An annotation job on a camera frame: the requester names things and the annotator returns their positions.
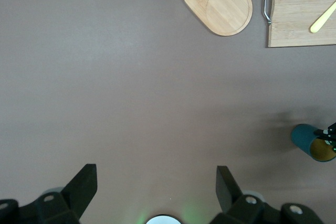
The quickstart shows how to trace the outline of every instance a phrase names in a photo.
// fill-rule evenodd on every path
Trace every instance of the wooden stand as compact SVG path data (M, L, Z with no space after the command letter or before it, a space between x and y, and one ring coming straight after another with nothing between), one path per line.
M252 17L251 0L184 0L212 32L230 36L242 31Z

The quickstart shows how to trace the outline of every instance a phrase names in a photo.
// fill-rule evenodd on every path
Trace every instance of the cutting board handle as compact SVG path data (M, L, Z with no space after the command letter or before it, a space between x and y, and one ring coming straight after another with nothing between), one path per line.
M264 0L264 16L267 19L267 23L270 25L270 24L272 24L272 20L271 20L271 18L268 16L268 14L266 12L266 7L267 7L267 0Z

